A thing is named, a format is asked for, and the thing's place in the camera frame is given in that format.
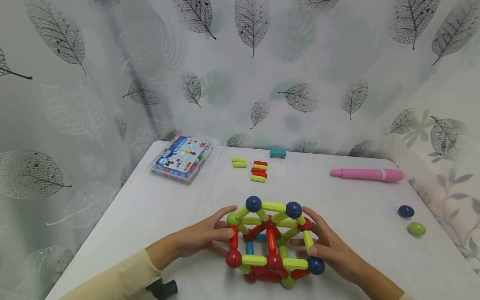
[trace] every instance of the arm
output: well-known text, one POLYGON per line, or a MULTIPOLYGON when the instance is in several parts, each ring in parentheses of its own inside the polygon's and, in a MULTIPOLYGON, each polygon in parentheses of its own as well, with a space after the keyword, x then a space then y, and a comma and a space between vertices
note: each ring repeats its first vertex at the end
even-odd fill
POLYGON ((95 299, 127 300, 143 296, 152 282, 160 279, 161 271, 179 257, 193 255, 203 249, 211 249, 226 255, 227 251, 213 243, 226 241, 233 230, 220 219, 236 210, 236 206, 220 209, 214 215, 158 240, 123 262, 85 281, 60 300, 95 299))
MULTIPOLYGON (((318 239, 307 251, 298 251, 297 256, 308 255, 323 259, 344 279, 359 286, 371 300, 408 300, 404 291, 395 283, 358 256, 328 226, 325 220, 308 207, 303 208, 315 223, 312 232, 318 239)), ((290 240, 294 246, 305 246, 303 239, 290 240)))

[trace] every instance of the black object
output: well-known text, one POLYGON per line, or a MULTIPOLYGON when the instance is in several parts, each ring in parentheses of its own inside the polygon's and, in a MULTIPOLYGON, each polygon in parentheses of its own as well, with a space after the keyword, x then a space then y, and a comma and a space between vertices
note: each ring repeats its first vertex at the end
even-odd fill
POLYGON ((163 284, 163 280, 161 278, 147 286, 146 290, 151 292, 152 295, 158 300, 167 300, 178 293, 177 283, 175 280, 163 284))

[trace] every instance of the right hand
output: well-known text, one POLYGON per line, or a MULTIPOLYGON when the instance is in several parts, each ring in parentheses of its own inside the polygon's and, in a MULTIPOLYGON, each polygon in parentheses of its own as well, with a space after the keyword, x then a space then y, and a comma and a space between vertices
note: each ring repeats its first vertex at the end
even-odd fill
MULTIPOLYGON (((312 232, 318 239, 313 240, 314 245, 308 251, 297 251, 297 257, 311 255, 321 258, 345 280, 358 284, 362 274, 373 267, 350 249, 316 212, 306 206, 303 212, 314 221, 312 232)), ((292 246, 305 246, 303 239, 290 239, 289 243, 292 246)))

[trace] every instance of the hand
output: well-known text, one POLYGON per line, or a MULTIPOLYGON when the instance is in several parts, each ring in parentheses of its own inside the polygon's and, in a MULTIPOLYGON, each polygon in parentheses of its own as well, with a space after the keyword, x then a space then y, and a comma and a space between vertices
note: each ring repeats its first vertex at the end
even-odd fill
POLYGON ((234 231, 220 219, 236 209, 236 205, 224 207, 205 220, 153 243, 145 249, 150 260, 158 270, 162 271, 177 258, 191 256, 203 249, 211 249, 225 256, 227 251, 213 241, 228 242, 234 235, 234 231))
MULTIPOLYGON (((323 259, 344 279, 357 283, 362 272, 371 266, 350 249, 316 212, 306 206, 303 212, 315 222, 312 223, 312 232, 318 237, 313 240, 314 245, 308 249, 308 253, 323 259)), ((289 242, 293 246, 305 246, 303 239, 291 239, 289 242)), ((307 257, 308 254, 305 250, 297 251, 297 256, 307 257)))

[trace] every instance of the label on box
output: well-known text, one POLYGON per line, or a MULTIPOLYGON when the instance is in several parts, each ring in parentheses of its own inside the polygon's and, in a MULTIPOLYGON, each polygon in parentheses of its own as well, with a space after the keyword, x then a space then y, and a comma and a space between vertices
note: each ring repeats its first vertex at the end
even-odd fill
POLYGON ((156 161, 179 172, 188 172, 198 156, 205 150, 206 142, 180 136, 156 161))

